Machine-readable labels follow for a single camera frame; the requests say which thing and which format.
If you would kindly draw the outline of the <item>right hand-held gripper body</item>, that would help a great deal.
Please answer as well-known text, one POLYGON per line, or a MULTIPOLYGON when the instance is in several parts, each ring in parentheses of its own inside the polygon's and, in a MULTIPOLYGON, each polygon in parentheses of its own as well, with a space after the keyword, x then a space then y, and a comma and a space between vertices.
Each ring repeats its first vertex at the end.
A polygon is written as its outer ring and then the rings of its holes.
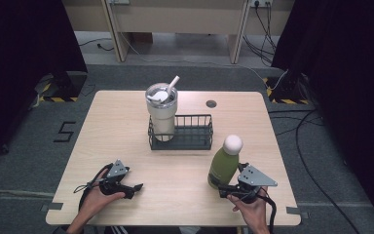
POLYGON ((239 198, 247 204, 251 204, 257 199, 258 192, 263 186, 277 185, 275 180, 250 164, 238 175, 239 198))

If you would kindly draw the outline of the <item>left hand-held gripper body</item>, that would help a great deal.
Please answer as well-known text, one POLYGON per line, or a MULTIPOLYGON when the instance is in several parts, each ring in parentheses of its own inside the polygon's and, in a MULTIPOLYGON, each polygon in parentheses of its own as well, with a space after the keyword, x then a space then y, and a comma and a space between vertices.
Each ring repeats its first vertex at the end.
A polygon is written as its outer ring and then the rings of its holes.
POLYGON ((120 160, 111 163, 107 166, 107 171, 103 174, 98 183, 100 191, 104 195, 112 195, 123 192, 126 197, 127 192, 133 191, 133 187, 126 186, 121 183, 121 180, 126 176, 129 167, 125 167, 120 160))

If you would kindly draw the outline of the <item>green bottle with white cap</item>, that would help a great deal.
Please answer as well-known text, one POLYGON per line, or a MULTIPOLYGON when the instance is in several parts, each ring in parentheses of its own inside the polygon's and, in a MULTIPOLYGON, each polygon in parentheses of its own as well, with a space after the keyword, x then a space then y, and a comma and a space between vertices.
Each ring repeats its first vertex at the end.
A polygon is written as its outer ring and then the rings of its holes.
POLYGON ((224 139, 222 147, 215 153, 207 175, 208 184, 217 189, 219 185, 230 182, 239 164, 243 141, 237 135, 224 139))

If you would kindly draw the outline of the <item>black wire basket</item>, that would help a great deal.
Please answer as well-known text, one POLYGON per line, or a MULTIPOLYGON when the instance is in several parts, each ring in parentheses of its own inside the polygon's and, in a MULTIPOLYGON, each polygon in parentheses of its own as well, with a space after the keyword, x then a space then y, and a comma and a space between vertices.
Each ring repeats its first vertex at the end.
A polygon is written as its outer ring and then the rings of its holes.
POLYGON ((148 136, 152 150, 210 150, 212 116, 210 114, 176 115, 174 132, 159 134, 149 119, 148 136))

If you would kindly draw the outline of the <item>white tumbler with straw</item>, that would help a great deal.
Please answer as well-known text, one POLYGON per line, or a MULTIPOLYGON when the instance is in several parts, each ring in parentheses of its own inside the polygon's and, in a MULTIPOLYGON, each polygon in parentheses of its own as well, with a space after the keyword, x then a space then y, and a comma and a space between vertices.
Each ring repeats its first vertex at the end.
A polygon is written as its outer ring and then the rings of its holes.
POLYGON ((147 110, 152 123, 153 137, 159 141, 170 141, 175 133, 175 113, 177 111, 178 92, 175 88, 179 77, 167 83, 157 83, 145 92, 147 110))

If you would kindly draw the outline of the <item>person's right hand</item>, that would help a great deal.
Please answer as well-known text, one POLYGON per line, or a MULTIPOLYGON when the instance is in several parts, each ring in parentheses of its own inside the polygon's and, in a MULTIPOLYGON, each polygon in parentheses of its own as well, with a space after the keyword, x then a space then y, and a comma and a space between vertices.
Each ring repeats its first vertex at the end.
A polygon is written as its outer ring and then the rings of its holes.
POLYGON ((264 200, 258 198, 255 202, 247 204, 232 195, 228 195, 227 199, 234 204, 233 211, 242 214, 243 220, 251 231, 256 229, 269 230, 266 219, 266 202, 264 200))

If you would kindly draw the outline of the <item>person's left hand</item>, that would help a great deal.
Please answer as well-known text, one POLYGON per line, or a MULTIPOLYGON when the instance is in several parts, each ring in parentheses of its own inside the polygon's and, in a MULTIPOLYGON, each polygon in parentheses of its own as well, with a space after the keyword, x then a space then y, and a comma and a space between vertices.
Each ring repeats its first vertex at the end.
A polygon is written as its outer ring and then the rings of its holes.
POLYGON ((81 225, 85 225, 95 215, 101 212, 107 205, 124 197, 125 193, 123 192, 105 195, 101 192, 99 186, 95 184, 85 198, 81 209, 75 218, 75 221, 77 221, 81 225))

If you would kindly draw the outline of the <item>person's dark striped pants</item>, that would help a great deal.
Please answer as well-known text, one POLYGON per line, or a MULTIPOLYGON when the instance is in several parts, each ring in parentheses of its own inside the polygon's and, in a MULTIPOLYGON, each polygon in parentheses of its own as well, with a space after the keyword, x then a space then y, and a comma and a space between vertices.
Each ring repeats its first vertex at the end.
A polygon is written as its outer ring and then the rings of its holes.
POLYGON ((129 227, 106 226, 101 234, 253 234, 236 227, 129 227))

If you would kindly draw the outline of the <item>grey tape strip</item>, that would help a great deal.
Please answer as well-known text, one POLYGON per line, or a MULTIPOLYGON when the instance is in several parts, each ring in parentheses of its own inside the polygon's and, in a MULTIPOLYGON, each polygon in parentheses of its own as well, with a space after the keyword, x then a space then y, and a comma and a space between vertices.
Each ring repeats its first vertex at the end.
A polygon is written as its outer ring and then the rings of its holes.
POLYGON ((300 215, 303 219, 308 219, 310 217, 309 213, 302 212, 297 207, 286 207, 286 212, 290 215, 300 215))
POLYGON ((51 210, 55 211, 60 211, 62 209, 63 203, 49 203, 49 204, 44 204, 41 207, 42 212, 47 212, 51 210))

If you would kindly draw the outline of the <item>black stand base striped tape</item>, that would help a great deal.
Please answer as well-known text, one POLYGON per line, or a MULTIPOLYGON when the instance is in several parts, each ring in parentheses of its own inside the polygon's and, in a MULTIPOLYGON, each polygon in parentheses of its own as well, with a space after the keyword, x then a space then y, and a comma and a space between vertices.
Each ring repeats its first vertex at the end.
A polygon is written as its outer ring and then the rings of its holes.
POLYGON ((305 92, 298 78, 288 78, 287 72, 279 77, 263 78, 268 99, 272 103, 308 104, 305 92))
POLYGON ((38 83, 38 100, 49 102, 75 102, 87 80, 87 73, 67 71, 58 76, 45 75, 38 83))

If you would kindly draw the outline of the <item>black curtain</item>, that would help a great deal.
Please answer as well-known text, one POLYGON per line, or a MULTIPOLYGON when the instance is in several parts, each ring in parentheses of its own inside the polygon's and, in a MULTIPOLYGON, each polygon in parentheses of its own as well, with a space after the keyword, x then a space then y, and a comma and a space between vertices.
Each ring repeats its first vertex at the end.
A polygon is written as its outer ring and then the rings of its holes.
POLYGON ((308 76, 374 207, 374 0, 294 0, 273 65, 308 76))
POLYGON ((0 146, 43 76, 86 70, 62 0, 0 0, 0 146))

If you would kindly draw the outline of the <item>beige wooden desk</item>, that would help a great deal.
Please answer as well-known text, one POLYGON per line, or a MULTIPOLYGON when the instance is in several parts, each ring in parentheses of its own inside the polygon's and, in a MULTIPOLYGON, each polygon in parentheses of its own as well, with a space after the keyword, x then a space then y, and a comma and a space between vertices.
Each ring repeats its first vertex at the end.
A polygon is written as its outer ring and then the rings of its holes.
POLYGON ((250 7, 251 0, 61 0, 76 31, 105 31, 124 62, 132 33, 224 35, 230 62, 239 61, 245 35, 282 34, 295 0, 250 7))

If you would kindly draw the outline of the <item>white wall socket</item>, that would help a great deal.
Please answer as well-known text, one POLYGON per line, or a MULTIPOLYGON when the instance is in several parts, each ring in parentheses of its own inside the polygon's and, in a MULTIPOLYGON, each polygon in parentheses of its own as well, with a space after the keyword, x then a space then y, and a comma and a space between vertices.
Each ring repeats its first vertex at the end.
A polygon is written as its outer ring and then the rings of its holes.
POLYGON ((273 0, 251 0, 250 7, 253 8, 269 8, 272 7, 273 0))

